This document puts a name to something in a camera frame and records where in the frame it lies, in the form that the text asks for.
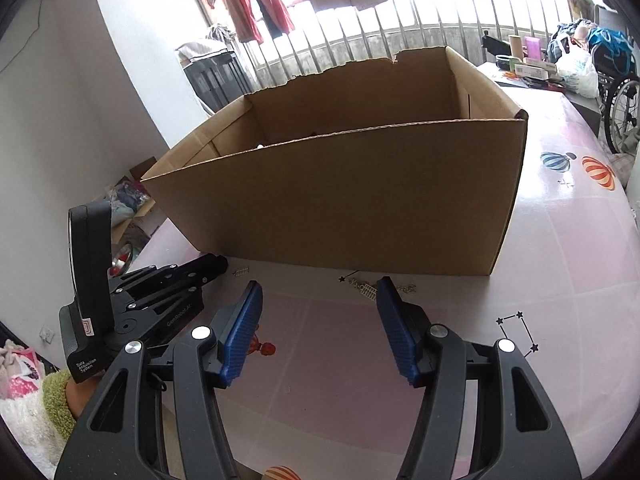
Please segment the left hand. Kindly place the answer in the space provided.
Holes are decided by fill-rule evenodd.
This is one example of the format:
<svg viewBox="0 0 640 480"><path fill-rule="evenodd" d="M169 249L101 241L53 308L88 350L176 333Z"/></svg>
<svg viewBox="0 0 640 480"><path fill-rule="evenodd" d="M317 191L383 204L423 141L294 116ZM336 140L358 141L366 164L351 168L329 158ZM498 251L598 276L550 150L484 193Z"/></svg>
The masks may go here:
<svg viewBox="0 0 640 480"><path fill-rule="evenodd" d="M66 382L66 403L74 419L78 419L101 381L100 376L93 376L84 382L75 382L70 378Z"/></svg>

